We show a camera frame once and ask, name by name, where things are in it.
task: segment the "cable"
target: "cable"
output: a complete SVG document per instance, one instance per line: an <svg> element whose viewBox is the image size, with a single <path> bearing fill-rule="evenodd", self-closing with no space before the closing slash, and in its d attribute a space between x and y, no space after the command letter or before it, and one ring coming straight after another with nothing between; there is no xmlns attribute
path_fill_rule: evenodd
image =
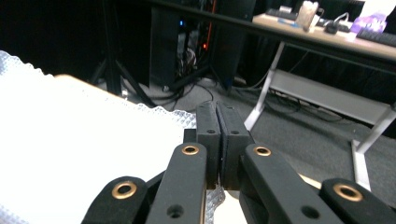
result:
<svg viewBox="0 0 396 224"><path fill-rule="evenodd" d="M278 101L280 104L282 104L282 105L288 105L288 106L294 106L294 107L295 107L294 104L291 104L291 103L290 103L290 100L289 100L289 99L283 99L283 100L286 101L286 103L281 102L280 98L284 98L284 97L281 97L280 95L276 94L276 91L270 92L270 93L273 94L273 95L275 96L275 98L277 99L277 101ZM293 108L293 110L291 110L291 111L280 111L280 110L274 109L274 108L269 104L269 101L268 101L268 100L264 101L264 103L265 103L265 105L267 105L270 109L274 110L274 111L277 112L277 113L281 113L281 114L293 114L293 113L298 112L298 111L301 109L300 101L298 101L297 106L296 106L295 108Z"/></svg>
<svg viewBox="0 0 396 224"><path fill-rule="evenodd" d="M289 106L295 106L295 103L292 103L292 100L286 98L286 97L280 97L278 94L276 94L276 99L280 104L283 105L289 105ZM299 111L301 108L301 103L300 100L297 99L297 107L296 107L296 112Z"/></svg>
<svg viewBox="0 0 396 224"><path fill-rule="evenodd" d="M343 17L345 17L344 21L348 21L349 20L349 13L346 12L346 13L342 14L341 16L335 18L334 22L337 22L337 21L341 20L341 18L343 18Z"/></svg>
<svg viewBox="0 0 396 224"><path fill-rule="evenodd" d="M249 86L249 87L233 87L233 89L236 90L240 90L240 91L260 91L261 88L256 89L256 87L258 87L264 80L265 78L268 76L268 71L265 73L265 75L258 81L256 82L256 84L254 84L253 86Z"/></svg>
<svg viewBox="0 0 396 224"><path fill-rule="evenodd" d="M301 57L301 59L289 70L289 73L292 73L292 71L294 71L294 69L296 69L296 67L298 65L300 65L300 63L305 59L306 55L308 55L308 51L303 55L303 57Z"/></svg>
<svg viewBox="0 0 396 224"><path fill-rule="evenodd" d="M171 104L171 103L173 103L173 102L178 101L178 100L183 96L183 94L184 94L184 87L181 88L181 89L177 92L177 95L176 95L173 99L169 100L169 101L166 102L166 103L160 104L160 106L169 105L169 104Z"/></svg>
<svg viewBox="0 0 396 224"><path fill-rule="evenodd" d="M213 93L212 93L210 90L207 89L207 87L202 86L202 85L197 84L197 83L195 83L195 86L201 87L202 89L204 89L204 90L205 90L207 93L209 93L209 95L210 95L210 100L202 101L202 102L199 103L198 105L203 104L203 103L206 103L206 102L213 102L213 101L214 101L215 97L213 96ZM186 109L185 111L191 113L191 112L193 112L193 111L195 111L195 110L196 110L196 108L194 108L194 109Z"/></svg>
<svg viewBox="0 0 396 224"><path fill-rule="evenodd" d="M180 98L177 98L175 100L175 103L172 106L171 111L175 110L178 100L180 100L181 98L187 96L192 91L192 89L194 89L194 87L195 87L195 83L192 83L191 88L186 93L184 93Z"/></svg>
<svg viewBox="0 0 396 224"><path fill-rule="evenodd" d="M300 63L305 59L306 55L308 55L308 51L303 55L303 57L301 57L301 59L289 70L289 73L291 73L298 65L300 65ZM268 71L267 73L265 73L265 75L253 86L250 87L233 87L233 89L235 90L239 90L239 91L261 91L262 88L256 88L257 86L259 86L264 80L265 78L268 76Z"/></svg>
<svg viewBox="0 0 396 224"><path fill-rule="evenodd" d="M190 59L190 61L191 61L191 62L193 61L192 65L196 65L196 63L197 63L197 58L196 58L196 56L195 56L195 52L194 52L192 49L190 49L190 48L187 49L187 52L191 54L191 59Z"/></svg>
<svg viewBox="0 0 396 224"><path fill-rule="evenodd" d="M124 87L127 91L129 92L135 92L133 89L131 89L126 82L128 82L128 80L125 79L121 79L121 85L122 87ZM172 102L177 98L179 91L175 91L172 95L168 95L168 96L150 96L149 98L151 100L156 100L156 101L164 101L164 100L172 100Z"/></svg>
<svg viewBox="0 0 396 224"><path fill-rule="evenodd" d="M303 107L302 107L302 110L305 111L305 112L307 112L307 113L309 113L309 114L311 114L311 115L313 115L313 116L316 117L317 119L321 119L321 120L324 120L324 121L329 122L329 123L339 122L339 121L341 121L341 120L344 119L344 118L341 117L341 116L338 116L337 119L325 119L325 118L323 118L322 116L320 116L320 115L318 114L318 111L319 111L318 108L315 108L315 107L309 106L309 105L303 106Z"/></svg>

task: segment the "black linkage arm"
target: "black linkage arm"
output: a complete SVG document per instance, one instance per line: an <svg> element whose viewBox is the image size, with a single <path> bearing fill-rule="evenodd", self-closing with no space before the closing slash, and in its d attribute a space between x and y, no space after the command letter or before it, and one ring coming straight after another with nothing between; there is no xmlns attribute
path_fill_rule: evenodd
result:
<svg viewBox="0 0 396 224"><path fill-rule="evenodd" d="M205 191L215 186L240 191L249 224L396 223L394 211L352 181L313 190L275 148L254 144L233 107L198 105L197 122L164 173L148 183L111 181L82 223L204 223Z"/></svg>

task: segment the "table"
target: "table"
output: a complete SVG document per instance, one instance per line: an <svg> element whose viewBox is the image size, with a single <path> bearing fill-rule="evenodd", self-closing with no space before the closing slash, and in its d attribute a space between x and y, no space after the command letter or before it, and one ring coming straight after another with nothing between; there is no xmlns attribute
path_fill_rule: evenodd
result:
<svg viewBox="0 0 396 224"><path fill-rule="evenodd" d="M260 98L245 120L247 129L251 130L253 128L264 110L264 100L269 88L285 92L288 95L328 108L354 119L374 124L371 133L361 143L352 140L351 146L355 180L365 188L370 189L364 153L396 119L396 103L386 105L346 91L337 90L304 77L297 77L294 74L276 69L276 67L285 45L291 45L295 48L310 50L318 54L372 67L394 75L396 74L396 48L358 39L356 38L356 34L353 33L338 32L336 35L330 35L324 33L323 28L320 27L314 27L310 32L305 32L303 29L289 25L287 22L279 22L277 17L265 14L254 17L253 23L259 24L263 28L273 32L279 32L280 34L289 36L292 35L295 39L301 38L304 44L299 46L296 41L293 41L293 43L282 41L280 43L263 84ZM317 50L316 45L324 46L327 50ZM338 52L339 49L344 49L348 54L344 55L343 52Z"/></svg>

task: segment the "gray carpet floor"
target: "gray carpet floor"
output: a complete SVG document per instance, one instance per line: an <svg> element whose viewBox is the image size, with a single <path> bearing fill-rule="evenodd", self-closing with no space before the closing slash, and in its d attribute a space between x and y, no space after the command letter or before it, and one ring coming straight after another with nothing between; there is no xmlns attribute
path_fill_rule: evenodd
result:
<svg viewBox="0 0 396 224"><path fill-rule="evenodd" d="M186 92L190 92L176 104L172 102L163 107L193 113L201 102L222 101L236 108L245 120L258 99L258 92L235 89L226 92L211 79L201 79L198 84L187 86ZM153 83L149 89L143 88L150 96L170 94ZM130 91L128 99L140 103ZM167 103L155 102L158 105ZM334 177L354 180L351 140L362 140L370 132L368 127L322 108L304 103L298 105L283 95L269 94L265 103L266 107L251 131L256 143L272 146L296 172L319 182ZM372 193L396 207L396 140L381 136L365 155Z"/></svg>

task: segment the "white fabric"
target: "white fabric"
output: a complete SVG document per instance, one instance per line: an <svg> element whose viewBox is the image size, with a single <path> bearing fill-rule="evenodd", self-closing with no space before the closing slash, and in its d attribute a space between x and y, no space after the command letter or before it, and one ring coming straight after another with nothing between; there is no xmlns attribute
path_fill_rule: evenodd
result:
<svg viewBox="0 0 396 224"><path fill-rule="evenodd" d="M193 114L43 76L3 51L0 67L0 223L80 223L109 181L165 170L195 127Z"/></svg>

